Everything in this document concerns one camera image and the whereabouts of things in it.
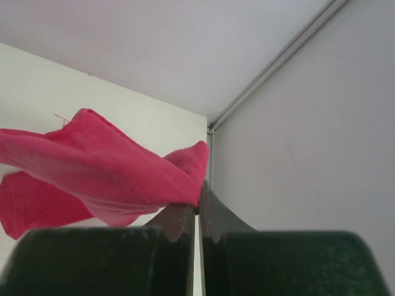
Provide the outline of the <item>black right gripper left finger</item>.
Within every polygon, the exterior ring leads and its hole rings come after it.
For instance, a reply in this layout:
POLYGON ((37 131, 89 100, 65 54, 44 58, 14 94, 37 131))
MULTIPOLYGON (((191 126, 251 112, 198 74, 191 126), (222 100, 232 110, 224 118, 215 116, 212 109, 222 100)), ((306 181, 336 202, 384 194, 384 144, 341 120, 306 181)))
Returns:
POLYGON ((28 232, 2 273, 2 295, 192 295, 194 209, 165 207, 140 227, 28 232))

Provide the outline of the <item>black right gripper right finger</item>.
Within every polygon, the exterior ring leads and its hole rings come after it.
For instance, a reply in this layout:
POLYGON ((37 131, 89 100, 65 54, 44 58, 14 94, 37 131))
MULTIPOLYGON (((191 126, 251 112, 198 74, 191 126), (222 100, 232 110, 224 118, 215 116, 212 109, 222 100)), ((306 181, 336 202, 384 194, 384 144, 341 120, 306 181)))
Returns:
POLYGON ((206 295, 389 295, 367 244, 347 231, 258 231, 215 195, 199 201, 206 295))

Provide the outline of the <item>pink t shirt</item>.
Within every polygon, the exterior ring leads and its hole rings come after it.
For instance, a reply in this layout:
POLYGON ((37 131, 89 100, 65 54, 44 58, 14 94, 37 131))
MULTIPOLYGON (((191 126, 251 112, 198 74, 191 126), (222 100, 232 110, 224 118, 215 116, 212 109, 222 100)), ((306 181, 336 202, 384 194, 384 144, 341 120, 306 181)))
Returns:
POLYGON ((91 109, 46 134, 1 130, 1 225, 18 239, 35 228, 97 218, 128 226, 168 204, 197 205, 209 148, 203 141, 164 157, 91 109))

